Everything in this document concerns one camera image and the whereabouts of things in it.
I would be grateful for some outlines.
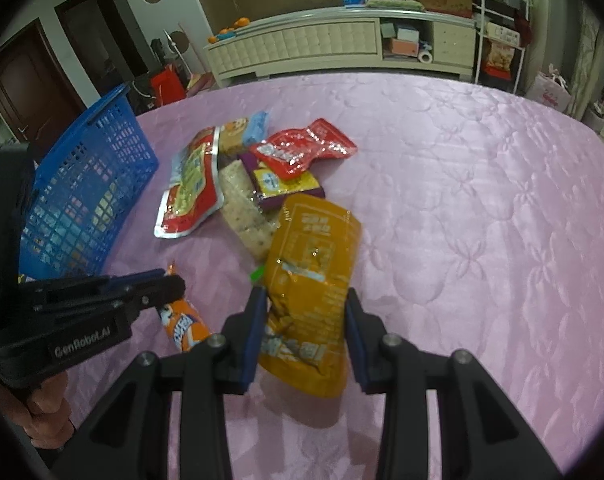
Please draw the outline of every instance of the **white gift bag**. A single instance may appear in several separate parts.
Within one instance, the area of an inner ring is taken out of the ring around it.
[[[549,74],[537,74],[531,88],[526,92],[526,98],[564,113],[570,103],[566,81],[552,65],[549,66]]]

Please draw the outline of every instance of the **human hand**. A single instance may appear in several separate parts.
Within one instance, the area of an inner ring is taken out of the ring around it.
[[[66,372],[46,379],[29,395],[26,406],[0,383],[0,411],[31,437],[31,443],[42,449],[57,449],[73,435],[69,420],[71,406],[64,399]]]

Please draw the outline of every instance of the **blue plastic basket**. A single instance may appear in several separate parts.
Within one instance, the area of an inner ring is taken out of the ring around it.
[[[38,280],[98,274],[157,170],[121,85],[80,115],[36,170],[20,272]]]

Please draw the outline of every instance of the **bed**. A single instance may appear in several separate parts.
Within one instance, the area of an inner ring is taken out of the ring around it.
[[[467,348],[566,470],[604,423],[604,146],[583,124],[494,89],[416,75],[279,78],[189,98],[139,117],[160,168],[105,267],[175,260],[213,330],[241,310],[251,257],[219,216],[180,240],[153,237],[173,153],[202,127],[258,110],[270,131],[325,117],[359,146],[313,167],[327,198],[363,224],[352,285],[365,310],[419,348]],[[136,354],[174,352],[154,311],[133,337],[70,373],[78,424]],[[349,380],[306,396],[258,369],[226,397],[236,479],[371,479],[384,399]],[[170,477],[177,478],[171,433]],[[440,472],[431,432],[431,478]]]

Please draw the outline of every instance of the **orange and white package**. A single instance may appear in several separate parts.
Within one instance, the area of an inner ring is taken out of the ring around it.
[[[171,264],[167,274],[174,273],[175,265]],[[184,298],[159,307],[157,312],[166,333],[182,352],[188,352],[211,335],[197,309]]]
[[[346,385],[344,302],[360,235],[352,213],[328,200],[298,193],[280,212],[259,364],[307,394],[337,397]]]

